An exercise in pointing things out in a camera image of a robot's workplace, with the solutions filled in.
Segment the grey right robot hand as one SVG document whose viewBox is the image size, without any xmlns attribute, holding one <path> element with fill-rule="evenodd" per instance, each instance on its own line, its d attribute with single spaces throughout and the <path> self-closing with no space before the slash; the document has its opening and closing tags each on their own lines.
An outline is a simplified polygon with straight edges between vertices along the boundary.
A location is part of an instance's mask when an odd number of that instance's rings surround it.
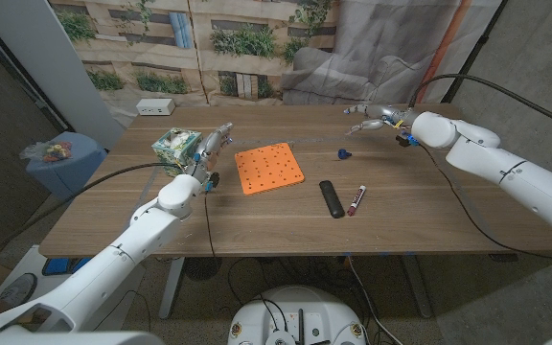
<svg viewBox="0 0 552 345">
<path fill-rule="evenodd" d="M 400 146 L 420 146 L 420 142 L 411 133 L 412 125 L 420 115 L 419 111 L 412 108 L 399 109 L 389 104 L 357 104 L 345 109 L 344 113 L 362 113 L 364 115 L 364 121 L 351 126 L 347 135 L 361 130 L 392 127 L 400 131 L 396 136 Z"/>
</svg>

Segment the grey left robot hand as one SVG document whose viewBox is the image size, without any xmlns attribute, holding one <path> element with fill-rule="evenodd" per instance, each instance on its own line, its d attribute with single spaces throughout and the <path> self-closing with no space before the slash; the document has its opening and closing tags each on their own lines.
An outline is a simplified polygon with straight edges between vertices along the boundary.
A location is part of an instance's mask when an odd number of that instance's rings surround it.
<svg viewBox="0 0 552 345">
<path fill-rule="evenodd" d="M 232 142 L 230 132 L 233 127 L 232 123 L 226 123 L 203 139 L 195 151 L 193 162 L 186 168 L 185 174 L 192 176 L 200 184 L 207 181 L 211 170 L 218 162 L 222 149 Z"/>
</svg>

